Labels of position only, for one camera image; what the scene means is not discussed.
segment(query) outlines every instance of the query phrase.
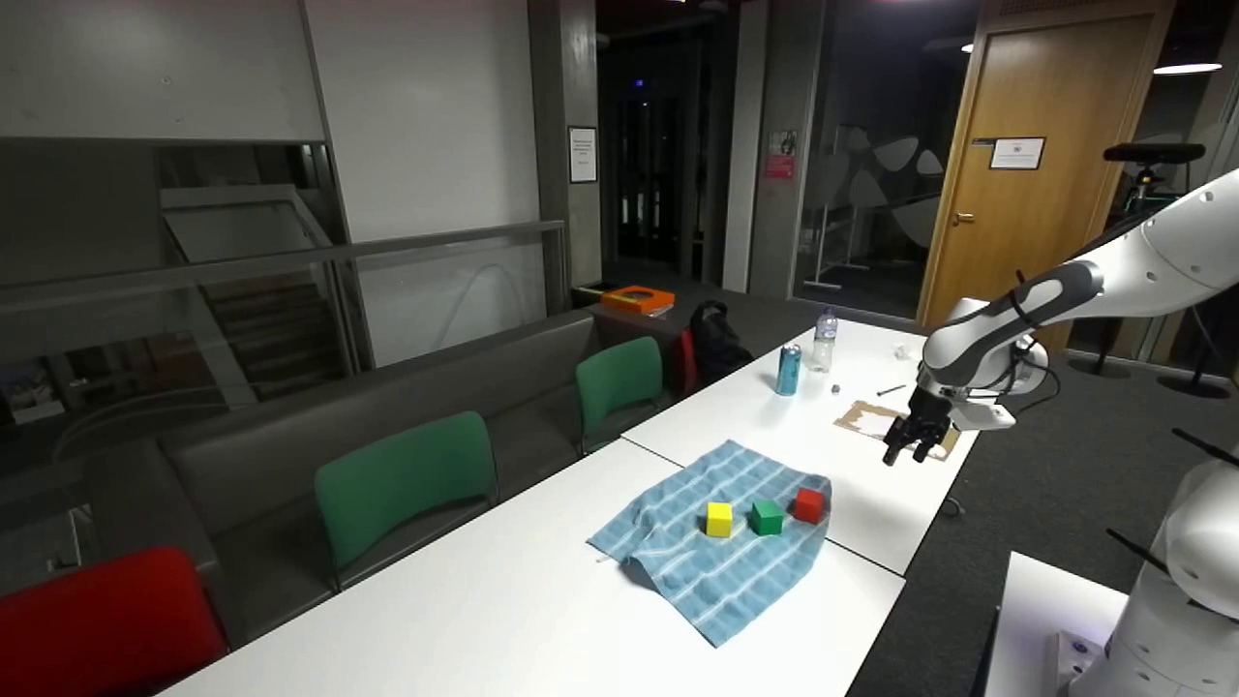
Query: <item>toy block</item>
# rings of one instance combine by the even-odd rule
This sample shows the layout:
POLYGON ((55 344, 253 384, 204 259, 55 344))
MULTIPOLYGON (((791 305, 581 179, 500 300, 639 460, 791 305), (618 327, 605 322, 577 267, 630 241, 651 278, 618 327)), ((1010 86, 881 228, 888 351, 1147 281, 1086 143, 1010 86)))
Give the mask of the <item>toy block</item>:
POLYGON ((770 499, 760 499, 751 511, 747 511, 747 524, 756 533, 781 533, 781 505, 770 503, 770 499))
POLYGON ((732 503, 703 503, 703 533, 707 536, 732 536, 732 503))
POLYGON ((824 518, 824 511, 827 511, 827 499, 818 486, 799 486, 799 495, 791 499, 791 513, 799 524, 818 526, 824 518))

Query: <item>green chair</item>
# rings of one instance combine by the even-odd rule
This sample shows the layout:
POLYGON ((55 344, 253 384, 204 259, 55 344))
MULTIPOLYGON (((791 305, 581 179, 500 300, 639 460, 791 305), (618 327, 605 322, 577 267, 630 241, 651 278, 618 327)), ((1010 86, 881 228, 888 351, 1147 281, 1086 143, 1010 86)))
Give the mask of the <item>green chair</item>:
POLYGON ((577 363, 586 438, 608 438, 613 414, 661 403, 661 351, 654 335, 599 349, 577 363))
POLYGON ((321 465, 315 495, 338 574, 408 518, 488 495, 490 482, 490 433, 475 409, 420 422, 321 465))

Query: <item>towel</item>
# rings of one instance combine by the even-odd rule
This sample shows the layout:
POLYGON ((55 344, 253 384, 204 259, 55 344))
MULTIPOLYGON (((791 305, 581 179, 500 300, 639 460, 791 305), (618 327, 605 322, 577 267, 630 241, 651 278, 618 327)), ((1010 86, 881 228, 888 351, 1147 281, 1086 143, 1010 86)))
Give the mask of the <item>towel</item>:
POLYGON ((792 473, 725 441, 630 499, 590 547, 639 566, 654 592, 713 645, 725 645, 812 569, 824 524, 809 526, 787 513, 781 533, 756 533, 747 526, 751 503, 770 499, 787 511, 799 486, 832 490, 824 477, 792 473), (703 503, 737 505, 732 536, 702 531, 703 503))

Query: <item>wooden door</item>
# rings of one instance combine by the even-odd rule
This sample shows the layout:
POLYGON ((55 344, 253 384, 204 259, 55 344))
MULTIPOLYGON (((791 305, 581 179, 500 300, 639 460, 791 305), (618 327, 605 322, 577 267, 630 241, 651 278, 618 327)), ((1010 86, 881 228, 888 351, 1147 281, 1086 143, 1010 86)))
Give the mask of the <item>wooden door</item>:
POLYGON ((982 9, 916 305, 925 327, 1102 233, 1119 183, 1102 148, 1135 134, 1166 24, 1168 0, 982 9))

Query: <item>chair backrest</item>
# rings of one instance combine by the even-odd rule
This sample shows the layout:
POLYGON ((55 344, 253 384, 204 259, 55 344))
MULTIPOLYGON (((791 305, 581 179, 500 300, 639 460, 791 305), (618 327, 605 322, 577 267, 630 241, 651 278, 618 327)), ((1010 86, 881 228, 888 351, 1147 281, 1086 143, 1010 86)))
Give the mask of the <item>chair backrest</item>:
POLYGON ((158 691, 226 654, 182 551, 86 566, 0 598, 0 691, 158 691))
POLYGON ((590 438, 605 433, 608 414, 618 407, 654 403, 661 394, 657 339, 636 335, 586 354, 577 363, 577 394, 590 438))
POLYGON ((490 433, 475 409, 379 438, 315 473, 338 569, 408 518, 488 495, 490 482, 490 433))

